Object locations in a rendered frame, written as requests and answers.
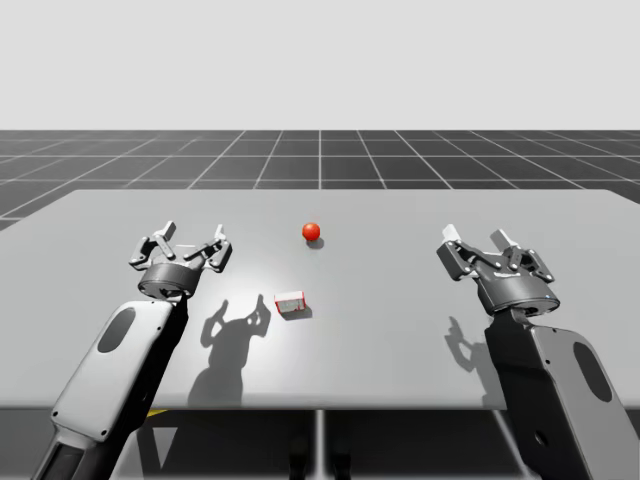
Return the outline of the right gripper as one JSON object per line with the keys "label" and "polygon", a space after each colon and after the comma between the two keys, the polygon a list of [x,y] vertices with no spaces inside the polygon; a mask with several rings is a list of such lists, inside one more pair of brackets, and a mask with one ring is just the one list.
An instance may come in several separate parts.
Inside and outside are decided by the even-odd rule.
{"label": "right gripper", "polygon": [[482,307],[489,316],[519,309],[527,317],[544,315],[560,307],[560,300],[550,289],[555,278],[532,249],[522,248],[503,229],[490,235],[493,244],[507,260],[511,271],[500,271],[498,254],[486,253],[465,243],[456,227],[448,224],[436,253],[454,281],[473,278]]}

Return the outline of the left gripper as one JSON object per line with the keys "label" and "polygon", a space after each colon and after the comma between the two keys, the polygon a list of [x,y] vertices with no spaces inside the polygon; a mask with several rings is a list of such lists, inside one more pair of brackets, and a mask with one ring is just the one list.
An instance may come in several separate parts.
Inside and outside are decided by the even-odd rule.
{"label": "left gripper", "polygon": [[[189,247],[183,258],[176,257],[170,246],[175,231],[176,224],[168,221],[163,228],[142,237],[136,244],[128,263],[142,273],[138,289],[143,295],[159,300],[190,298],[196,292],[204,269],[222,273],[231,258],[233,248],[223,224],[217,226],[212,240]],[[151,254],[156,248],[165,258],[156,256],[152,261]]]}

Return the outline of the red and white carton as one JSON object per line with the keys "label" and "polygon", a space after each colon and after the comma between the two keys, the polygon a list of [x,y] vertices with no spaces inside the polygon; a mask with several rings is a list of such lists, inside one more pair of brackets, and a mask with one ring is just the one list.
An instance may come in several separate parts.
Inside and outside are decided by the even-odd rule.
{"label": "red and white carton", "polygon": [[302,314],[307,309],[305,294],[301,290],[275,294],[274,304],[283,318]]}

